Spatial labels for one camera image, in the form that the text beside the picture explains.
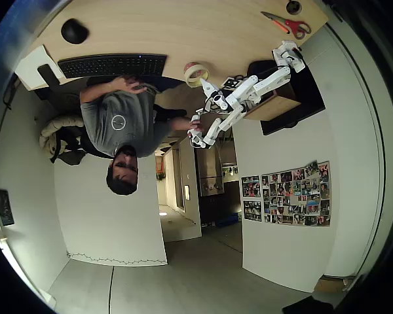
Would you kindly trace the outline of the person's left hand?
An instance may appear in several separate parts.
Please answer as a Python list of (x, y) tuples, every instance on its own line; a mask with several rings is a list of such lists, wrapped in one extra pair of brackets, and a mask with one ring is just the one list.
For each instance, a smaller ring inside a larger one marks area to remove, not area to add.
[(142, 85), (140, 81), (134, 77), (120, 76), (111, 81), (111, 87), (114, 90), (122, 90), (131, 94), (140, 94), (147, 90), (147, 87)]

